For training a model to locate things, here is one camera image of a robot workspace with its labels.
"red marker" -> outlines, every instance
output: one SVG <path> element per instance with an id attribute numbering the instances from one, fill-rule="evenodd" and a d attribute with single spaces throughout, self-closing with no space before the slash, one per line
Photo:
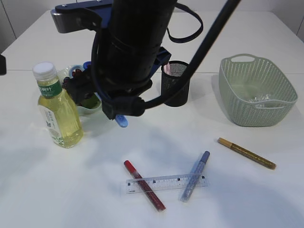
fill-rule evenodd
<path id="1" fill-rule="evenodd" d="M 130 174 L 133 176 L 134 179 L 140 179 L 142 176 L 137 172 L 137 170 L 134 168 L 134 166 L 126 160 L 124 162 L 125 167 L 130 172 Z M 166 209 L 166 207 L 163 205 L 161 200 L 156 196 L 156 194 L 152 191 L 150 186 L 147 184 L 147 182 L 140 180 L 138 181 L 138 184 L 141 186 L 142 190 L 145 191 L 146 196 L 149 198 L 150 202 L 154 205 L 154 207 L 158 211 L 163 211 Z"/>

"clear ruler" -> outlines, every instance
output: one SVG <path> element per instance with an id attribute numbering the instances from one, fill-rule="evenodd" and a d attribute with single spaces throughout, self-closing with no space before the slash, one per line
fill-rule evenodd
<path id="1" fill-rule="evenodd" d="M 201 173 L 191 173 L 163 177 L 149 177 L 127 180 L 126 193 L 133 194 L 146 192 L 139 185 L 139 181 L 145 181 L 150 186 L 152 191 L 185 189 L 191 178 L 198 178 L 198 182 L 195 187 L 206 187 L 208 185 L 205 176 L 203 176 Z"/>

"white tabletop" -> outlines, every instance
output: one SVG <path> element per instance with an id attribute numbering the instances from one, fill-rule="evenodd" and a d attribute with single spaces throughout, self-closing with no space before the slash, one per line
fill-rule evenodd
<path id="1" fill-rule="evenodd" d="M 190 62 L 218 12 L 198 12 L 204 31 L 195 40 L 176 44 L 166 34 L 163 46 L 172 60 Z M 187 13 L 174 13 L 169 24 L 171 34 L 185 37 L 199 27 Z M 40 61 L 51 61 L 57 69 L 90 60 L 94 32 L 83 30 L 59 34 L 47 11 L 3 52 L 10 70 L 31 70 Z M 198 72 L 218 72 L 221 59 L 249 53 L 272 60 L 284 73 L 304 73 L 304 45 L 271 12 L 235 12 L 220 37 L 198 68 Z"/>
<path id="2" fill-rule="evenodd" d="M 125 129 L 102 113 L 82 117 L 74 148 L 52 143 L 38 112 L 30 71 L 0 77 L 0 227 L 3 228 L 302 228 L 304 227 L 304 74 L 287 75 L 299 100 L 278 125 L 245 128 L 223 114 L 216 74 L 196 74 L 189 101 L 129 117 Z M 160 93 L 160 75 L 145 99 Z M 218 144 L 235 142 L 275 162 L 268 170 Z M 181 191 L 157 192 L 158 213 L 143 194 L 126 195 L 130 160 L 144 177 L 189 173 L 205 150 L 209 186 L 187 204 Z"/>

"white wall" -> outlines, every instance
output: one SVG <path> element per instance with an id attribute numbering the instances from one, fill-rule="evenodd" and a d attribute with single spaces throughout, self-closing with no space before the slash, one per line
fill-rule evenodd
<path id="1" fill-rule="evenodd" d="M 297 34 L 304 17 L 304 0 L 279 0 L 271 11 Z"/>
<path id="2" fill-rule="evenodd" d="M 281 0 L 242 0 L 237 7 L 240 11 L 271 11 Z M 191 9 L 201 11 L 219 11 L 226 0 L 178 0 Z"/>
<path id="3" fill-rule="evenodd" d="M 2 0 L 16 36 L 20 36 L 46 10 L 76 0 Z M 194 10 L 219 11 L 226 0 L 178 0 Z M 272 11 L 293 32 L 304 16 L 304 0 L 242 0 L 237 10 Z"/>
<path id="4" fill-rule="evenodd" d="M 14 40 L 15 36 L 13 30 L 11 29 L 9 20 L 0 1 L 0 53 L 2 53 Z"/>
<path id="5" fill-rule="evenodd" d="M 304 42 L 304 22 L 301 25 L 301 28 L 298 33 L 298 37 Z"/>
<path id="6" fill-rule="evenodd" d="M 45 11 L 75 0 L 2 0 L 14 32 L 19 37 Z"/>

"yellow liquid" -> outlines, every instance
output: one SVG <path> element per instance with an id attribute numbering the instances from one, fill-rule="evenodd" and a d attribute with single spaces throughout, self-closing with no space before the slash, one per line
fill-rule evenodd
<path id="1" fill-rule="evenodd" d="M 40 86 L 48 86 L 57 81 L 58 77 L 55 77 L 49 81 L 37 81 L 37 83 Z M 60 94 L 52 98 L 45 98 L 41 95 L 38 99 L 38 105 L 44 106 L 54 113 L 63 140 L 59 146 L 70 148 L 79 142 L 84 133 L 76 105 L 65 89 L 62 89 Z"/>

